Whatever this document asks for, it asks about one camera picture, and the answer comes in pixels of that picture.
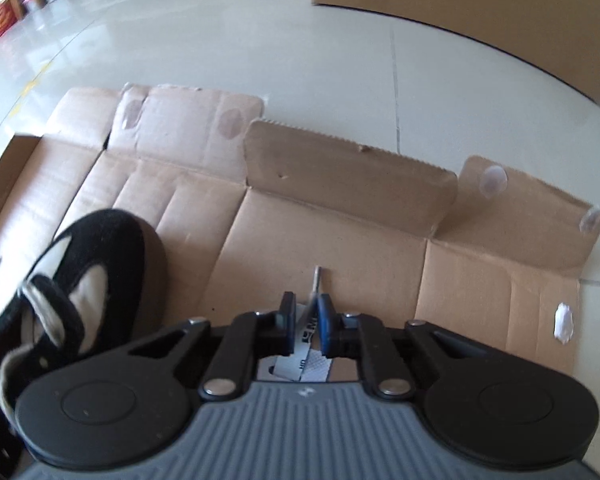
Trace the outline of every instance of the metal screw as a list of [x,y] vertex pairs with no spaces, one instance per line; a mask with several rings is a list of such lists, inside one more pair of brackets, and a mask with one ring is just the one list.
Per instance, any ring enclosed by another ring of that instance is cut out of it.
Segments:
[[404,379],[385,379],[380,383],[379,388],[385,395],[400,396],[408,393],[411,385]]
[[322,272],[322,267],[316,265],[314,267],[314,286],[312,286],[311,290],[314,294],[318,294],[320,292],[320,273]]
[[209,379],[205,383],[205,391],[213,396],[225,396],[235,391],[235,383],[231,379]]

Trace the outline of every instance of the gray ribbed plate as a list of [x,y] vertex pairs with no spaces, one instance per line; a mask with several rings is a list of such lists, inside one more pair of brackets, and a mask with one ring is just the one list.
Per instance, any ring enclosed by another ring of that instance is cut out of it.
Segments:
[[359,383],[252,383],[231,402],[205,404],[169,448],[107,472],[35,464],[22,480],[586,480],[580,462],[541,472],[494,471],[440,446],[408,404]]

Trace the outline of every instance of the white shoe stripe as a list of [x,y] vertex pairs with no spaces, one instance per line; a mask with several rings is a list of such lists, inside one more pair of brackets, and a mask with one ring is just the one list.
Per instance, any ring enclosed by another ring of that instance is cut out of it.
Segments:
[[84,327],[84,339],[79,353],[91,350],[95,343],[107,300],[107,271],[101,265],[93,266],[84,273],[74,291],[69,294]]
[[29,300],[49,339],[60,348],[64,344],[64,325],[49,300],[31,282],[23,282],[20,292]]
[[[58,272],[58,267],[60,267],[60,263],[62,263],[62,259],[64,258],[64,254],[66,253],[71,240],[71,236],[66,236],[53,245],[40,258],[35,267],[31,269],[29,275],[24,279],[24,282],[28,282],[36,274],[42,274],[43,276],[53,279],[56,272]],[[22,342],[37,343],[44,333],[42,329],[41,323],[31,315],[30,311],[26,311],[22,317],[20,340]]]

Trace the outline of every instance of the logo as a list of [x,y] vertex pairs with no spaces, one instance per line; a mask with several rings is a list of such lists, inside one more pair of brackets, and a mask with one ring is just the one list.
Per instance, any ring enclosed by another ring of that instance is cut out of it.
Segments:
[[311,397],[314,393],[315,390],[310,386],[306,386],[298,390],[298,395],[303,396],[304,398]]

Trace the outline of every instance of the metal rivet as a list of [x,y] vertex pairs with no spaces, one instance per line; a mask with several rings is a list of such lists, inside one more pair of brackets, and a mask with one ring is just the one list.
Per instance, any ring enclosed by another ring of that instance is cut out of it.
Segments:
[[379,385],[380,391],[385,395],[404,395],[411,390],[411,384],[404,379],[385,379]]
[[231,379],[209,379],[205,383],[205,391],[213,396],[225,396],[235,391],[235,383]]

